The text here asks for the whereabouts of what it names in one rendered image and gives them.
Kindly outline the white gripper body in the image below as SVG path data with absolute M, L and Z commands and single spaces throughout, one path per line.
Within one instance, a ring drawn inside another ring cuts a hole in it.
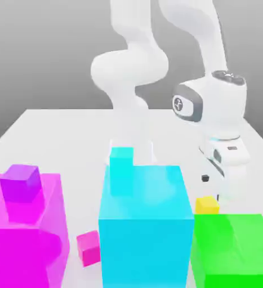
M 247 175 L 247 161 L 219 164 L 215 159 L 206 157 L 211 172 L 211 182 L 217 201 L 233 201 L 243 195 Z

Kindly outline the small yellow cube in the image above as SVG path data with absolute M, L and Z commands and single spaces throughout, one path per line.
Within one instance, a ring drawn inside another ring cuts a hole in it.
M 196 199 L 196 214 L 218 214 L 220 206 L 213 196 L 205 196 Z

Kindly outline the small cyan cube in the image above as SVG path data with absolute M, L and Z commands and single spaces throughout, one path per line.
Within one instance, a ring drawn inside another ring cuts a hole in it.
M 109 157 L 110 174 L 115 177 L 129 177 L 133 171 L 133 148 L 113 147 Z

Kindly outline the small pink cube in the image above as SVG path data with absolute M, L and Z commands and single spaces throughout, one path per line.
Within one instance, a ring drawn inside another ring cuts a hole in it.
M 77 236 L 78 255 L 84 267 L 100 262 L 100 240 L 97 230 Z

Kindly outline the small purple cube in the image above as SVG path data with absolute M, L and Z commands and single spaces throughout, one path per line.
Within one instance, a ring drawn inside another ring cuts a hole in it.
M 30 203 L 42 189 L 39 168 L 13 164 L 0 176 L 0 185 L 5 201 Z

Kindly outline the large green box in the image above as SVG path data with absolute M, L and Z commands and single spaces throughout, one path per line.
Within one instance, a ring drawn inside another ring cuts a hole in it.
M 196 214 L 191 267 L 196 288 L 263 288 L 263 216 Z

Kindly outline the large cyan box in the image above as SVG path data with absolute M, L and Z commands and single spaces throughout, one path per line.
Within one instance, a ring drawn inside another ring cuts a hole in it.
M 103 288 L 185 288 L 194 231 L 178 166 L 105 173 L 99 212 Z

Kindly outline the large magenta box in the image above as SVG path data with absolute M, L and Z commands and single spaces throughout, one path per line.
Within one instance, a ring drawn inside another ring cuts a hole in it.
M 0 288 L 61 288 L 69 255 L 59 174 L 41 174 L 33 203 L 7 203 L 0 185 Z

